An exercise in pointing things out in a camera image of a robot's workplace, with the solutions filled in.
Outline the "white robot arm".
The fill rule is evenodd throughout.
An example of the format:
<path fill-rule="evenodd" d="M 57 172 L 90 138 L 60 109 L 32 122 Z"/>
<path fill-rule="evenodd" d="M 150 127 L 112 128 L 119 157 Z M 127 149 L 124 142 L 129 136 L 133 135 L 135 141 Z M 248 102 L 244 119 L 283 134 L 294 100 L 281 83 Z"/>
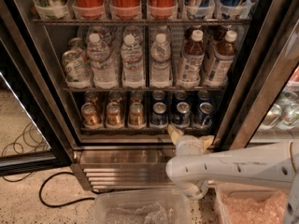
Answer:
<path fill-rule="evenodd" d="M 203 198 L 209 180 L 287 189 L 290 194 L 283 224 L 298 224 L 298 141 L 208 153 L 207 137 L 186 135 L 174 125 L 169 125 L 167 132 L 176 147 L 176 156 L 167 162 L 165 171 L 188 198 Z"/>

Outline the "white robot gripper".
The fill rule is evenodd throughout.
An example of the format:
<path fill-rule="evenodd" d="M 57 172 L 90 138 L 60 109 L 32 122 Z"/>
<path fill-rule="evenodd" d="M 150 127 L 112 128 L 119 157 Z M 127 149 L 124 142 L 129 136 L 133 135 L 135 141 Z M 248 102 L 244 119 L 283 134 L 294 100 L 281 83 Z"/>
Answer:
<path fill-rule="evenodd" d="M 167 131 L 172 143 L 176 144 L 177 156 L 203 155 L 204 149 L 208 149 L 214 140 L 213 135 L 201 136 L 200 139 L 192 135 L 183 135 L 184 132 L 172 124 L 168 125 Z"/>

